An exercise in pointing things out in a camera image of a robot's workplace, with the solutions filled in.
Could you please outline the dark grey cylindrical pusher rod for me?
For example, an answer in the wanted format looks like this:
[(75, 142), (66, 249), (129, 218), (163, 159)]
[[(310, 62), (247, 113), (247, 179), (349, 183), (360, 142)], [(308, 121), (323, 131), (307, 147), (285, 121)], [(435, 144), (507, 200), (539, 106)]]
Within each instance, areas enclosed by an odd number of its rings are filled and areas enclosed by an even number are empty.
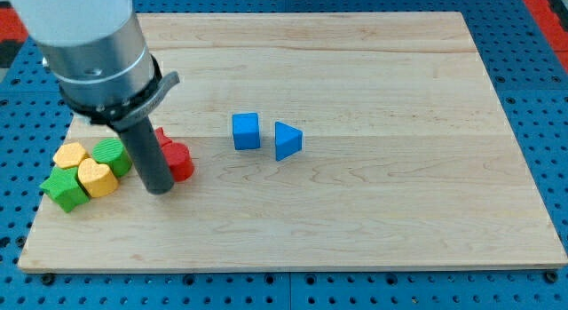
[(168, 193), (175, 181), (150, 120), (145, 117), (118, 135), (147, 192)]

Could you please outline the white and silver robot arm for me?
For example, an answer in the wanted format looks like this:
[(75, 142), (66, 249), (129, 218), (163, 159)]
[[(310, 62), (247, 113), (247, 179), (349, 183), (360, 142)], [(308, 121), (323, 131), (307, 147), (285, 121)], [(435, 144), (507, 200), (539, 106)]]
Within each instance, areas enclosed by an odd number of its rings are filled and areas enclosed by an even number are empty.
[(8, 0), (59, 81), (63, 100), (117, 133), (146, 190), (174, 179), (149, 116), (179, 82), (161, 72), (133, 0)]

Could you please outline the black flange mount ring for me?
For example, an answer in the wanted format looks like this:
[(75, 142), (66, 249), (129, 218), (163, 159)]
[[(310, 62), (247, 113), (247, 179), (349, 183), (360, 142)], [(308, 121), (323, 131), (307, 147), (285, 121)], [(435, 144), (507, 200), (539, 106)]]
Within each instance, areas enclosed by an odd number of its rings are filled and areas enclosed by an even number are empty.
[(154, 76), (138, 92), (131, 89), (134, 83), (87, 84), (78, 91), (65, 89), (61, 82), (60, 93), (66, 104), (77, 114), (88, 118), (90, 124), (106, 125), (114, 131), (127, 131), (141, 123), (165, 99), (178, 83), (178, 72), (163, 75), (156, 58), (150, 55)]

